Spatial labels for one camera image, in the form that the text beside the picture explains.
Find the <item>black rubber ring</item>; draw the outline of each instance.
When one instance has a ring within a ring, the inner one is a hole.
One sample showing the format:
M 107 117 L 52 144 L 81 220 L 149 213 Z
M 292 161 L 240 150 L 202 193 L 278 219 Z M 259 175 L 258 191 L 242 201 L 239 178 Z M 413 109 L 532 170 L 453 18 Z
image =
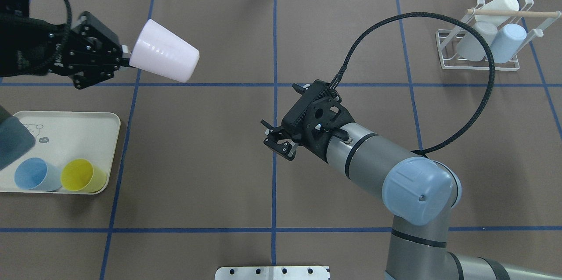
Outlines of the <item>black rubber ring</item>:
M 485 262 L 488 263 L 488 265 L 490 265 L 490 267 L 492 267 L 492 271 L 494 272 L 494 275 L 496 275 L 496 280 L 511 280 L 507 270 L 505 270 L 504 266 L 502 266 L 499 262 L 497 262 L 496 260 L 486 259 L 482 257 L 478 257 L 478 258 L 484 260 Z
M 455 264 L 457 265 L 458 280 L 464 280 L 464 271 L 462 271 L 462 266 L 460 264 L 460 261 L 458 260 L 457 256 L 455 256 L 455 254 L 453 254 L 452 252 L 449 252 L 449 254 L 451 255 L 451 257 L 453 257 L 453 260 L 455 260 Z
M 431 246 L 431 247 L 436 247 L 436 248 L 446 248 L 447 247 L 446 242 L 430 241 L 430 240 L 426 240 L 425 238 L 420 238 L 420 237 L 417 237 L 417 236 L 411 236 L 411 235 L 399 232 L 399 231 L 395 230 L 394 228 L 392 229 L 392 235 L 394 235 L 396 237 L 399 237 L 399 238 L 402 238 L 403 240 L 407 240 L 407 241 L 410 241 L 410 242 L 422 244 L 422 245 L 425 245 L 425 246 Z
M 347 156 L 347 160 L 346 160 L 346 177 L 348 179 L 349 179 L 349 165 L 351 164 L 351 160 L 353 159 L 353 155 L 355 154 L 355 152 L 357 152 L 357 150 L 359 149 L 359 146 L 361 146 L 361 144 L 363 144 L 363 142 L 365 142 L 369 138 L 372 138 L 373 136 L 377 136 L 377 135 L 378 134 L 375 134 L 375 133 L 367 134 L 367 135 L 363 136 L 361 138 L 361 140 L 358 140 L 357 142 L 355 142 L 355 145 L 353 145 L 353 147 L 351 148 L 351 151 L 349 152 L 349 155 Z

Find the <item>light blue cup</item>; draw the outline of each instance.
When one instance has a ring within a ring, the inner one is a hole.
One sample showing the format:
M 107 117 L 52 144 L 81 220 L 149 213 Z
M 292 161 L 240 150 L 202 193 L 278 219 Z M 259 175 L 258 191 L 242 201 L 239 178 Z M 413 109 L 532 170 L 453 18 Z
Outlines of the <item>light blue cup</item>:
M 61 171 L 40 158 L 30 158 L 16 169 L 14 181 L 20 189 L 53 191 L 62 186 Z

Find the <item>wire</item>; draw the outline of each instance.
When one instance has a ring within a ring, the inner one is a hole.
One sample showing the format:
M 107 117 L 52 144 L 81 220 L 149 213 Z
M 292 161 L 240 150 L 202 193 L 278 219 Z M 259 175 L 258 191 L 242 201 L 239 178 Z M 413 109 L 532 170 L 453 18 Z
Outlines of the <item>wire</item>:
M 369 35 L 369 33 L 373 32 L 377 28 L 380 28 L 381 26 L 384 26 L 385 24 L 388 24 L 390 22 L 395 22 L 396 20 L 401 20 L 401 19 L 404 19 L 404 18 L 413 18 L 413 17 L 435 18 L 435 19 L 443 20 L 445 22 L 449 22 L 449 23 L 454 24 L 456 26 L 460 26 L 460 28 L 465 29 L 470 34 L 472 34 L 478 40 L 478 42 L 480 42 L 480 44 L 484 48 L 484 52 L 486 52 L 486 57 L 488 58 L 488 66 L 490 68 L 490 75 L 488 77 L 488 84 L 486 86 L 486 91 L 484 92 L 484 96 L 482 97 L 482 101 L 478 105 L 478 108 L 476 109 L 476 112 L 474 112 L 472 117 L 468 120 L 468 122 L 460 130 L 458 130 L 455 134 L 453 134 L 452 136 L 447 138 L 447 140 L 444 140 L 443 142 L 441 142 L 440 144 L 437 144 L 436 146 L 426 148 L 425 150 L 415 150 L 415 151 L 413 151 L 416 154 L 425 155 L 427 153 L 435 152 L 436 150 L 440 150 L 441 148 L 444 148 L 445 146 L 449 145 L 454 140 L 459 138 L 462 134 L 464 134 L 472 126 L 472 124 L 474 124 L 476 119 L 480 116 L 480 114 L 482 113 L 482 110 L 484 110 L 484 107 L 486 106 L 486 104 L 488 103 L 488 100 L 490 99 L 490 95 L 492 94 L 492 89 L 494 88 L 494 80 L 496 78 L 496 65 L 494 64 L 494 56 L 492 55 L 492 51 L 490 50 L 490 46 L 488 45 L 488 43 L 486 43 L 484 38 L 480 35 L 480 33 L 478 31 L 474 30 L 474 28 L 472 28 L 468 24 L 465 24 L 464 22 L 460 22 L 459 20 L 456 20 L 454 18 L 450 18 L 448 16 L 443 16 L 442 14 L 432 14 L 430 12 L 409 12 L 407 14 L 400 14 L 398 16 L 393 16 L 391 18 L 385 19 L 381 22 L 378 22 L 374 26 L 371 26 L 367 30 L 365 30 L 365 32 L 363 32 L 363 34 L 361 34 L 359 36 L 359 38 L 357 38 L 357 40 L 355 40 L 355 42 L 353 43 L 353 45 L 349 49 L 349 52 L 347 52 L 347 56 L 346 56 L 345 60 L 343 61 L 342 67 L 340 68 L 339 72 L 334 76 L 333 80 L 331 81 L 331 83 L 329 85 L 329 89 L 335 90 L 335 88 L 338 86 L 339 82 L 341 82 L 341 80 L 343 78 L 343 74 L 345 74 L 345 72 L 347 70 L 347 65 L 349 64 L 349 60 L 351 59 L 351 56 L 353 55 L 353 52 L 355 52 L 355 49 L 357 48 L 357 46 L 361 43 L 361 41 L 367 35 Z
M 66 24 L 64 25 L 64 30 L 62 31 L 62 39 L 60 45 L 57 45 L 56 49 L 54 50 L 54 53 L 51 56 L 49 56 L 46 60 L 44 60 L 44 62 L 31 68 L 30 70 L 26 70 L 24 72 L 16 72 L 14 74 L 0 75 L 0 77 L 19 76 L 23 74 L 41 75 L 41 76 L 46 75 L 46 74 L 39 74 L 36 72 L 41 68 L 44 68 L 48 64 L 52 63 L 54 59 L 60 54 L 60 52 L 64 50 L 66 43 L 70 38 L 70 26 L 72 24 L 72 10 L 70 9 L 70 2 L 68 0 L 63 0 L 63 1 L 66 7 Z

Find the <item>metal bracket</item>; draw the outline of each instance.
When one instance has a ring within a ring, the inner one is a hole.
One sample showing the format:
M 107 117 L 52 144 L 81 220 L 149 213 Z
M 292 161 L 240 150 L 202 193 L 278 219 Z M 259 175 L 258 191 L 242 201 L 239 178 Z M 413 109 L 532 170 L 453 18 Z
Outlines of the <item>metal bracket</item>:
M 215 280 L 329 280 L 327 266 L 256 266 L 223 267 Z

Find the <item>cup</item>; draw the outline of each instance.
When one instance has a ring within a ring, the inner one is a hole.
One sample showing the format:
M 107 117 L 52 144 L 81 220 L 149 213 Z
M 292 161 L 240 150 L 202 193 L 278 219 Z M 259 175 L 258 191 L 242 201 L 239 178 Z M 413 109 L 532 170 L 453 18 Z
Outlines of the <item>cup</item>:
M 96 192 L 106 180 L 107 174 L 86 159 L 69 162 L 61 172 L 62 186 L 69 191 Z
M 154 20 L 140 32 L 129 64 L 154 74 L 187 82 L 199 62 L 199 51 Z
M 41 158 L 30 158 L 18 166 L 14 181 L 20 189 L 53 191 L 61 187 L 61 171 Z

